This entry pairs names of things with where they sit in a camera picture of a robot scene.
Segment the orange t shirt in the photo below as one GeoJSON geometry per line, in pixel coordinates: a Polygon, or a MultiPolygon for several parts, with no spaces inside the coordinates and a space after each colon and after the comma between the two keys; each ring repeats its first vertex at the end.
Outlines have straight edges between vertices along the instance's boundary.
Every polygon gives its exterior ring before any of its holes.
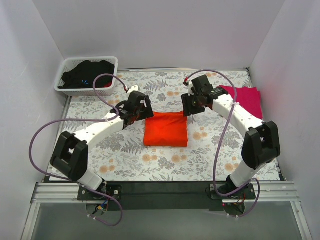
{"type": "Polygon", "coordinates": [[[154,112],[145,121],[143,143],[150,147],[187,147],[187,117],[180,112],[154,112]]]}

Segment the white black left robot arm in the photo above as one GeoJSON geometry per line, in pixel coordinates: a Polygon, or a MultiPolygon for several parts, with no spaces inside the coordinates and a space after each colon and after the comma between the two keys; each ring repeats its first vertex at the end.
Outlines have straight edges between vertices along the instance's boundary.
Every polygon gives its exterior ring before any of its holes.
{"type": "Polygon", "coordinates": [[[103,119],[74,133],[68,131],[61,133],[50,164],[69,180],[96,191],[104,180],[89,169],[89,151],[104,139],[124,130],[134,122],[153,116],[149,96],[132,90],[128,94],[128,99],[118,103],[103,119]]]}

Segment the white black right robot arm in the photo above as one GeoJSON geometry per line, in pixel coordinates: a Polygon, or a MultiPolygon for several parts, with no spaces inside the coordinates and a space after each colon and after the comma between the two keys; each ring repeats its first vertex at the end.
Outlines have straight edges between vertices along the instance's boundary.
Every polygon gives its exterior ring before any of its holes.
{"type": "Polygon", "coordinates": [[[181,96],[184,116],[200,114],[209,108],[226,119],[222,139],[229,125],[243,137],[240,164],[224,185],[213,187],[220,197],[234,196],[251,183],[260,169],[281,154],[278,126],[249,113],[223,87],[213,87],[206,75],[193,80],[186,77],[183,84],[188,87],[188,92],[181,96]]]}

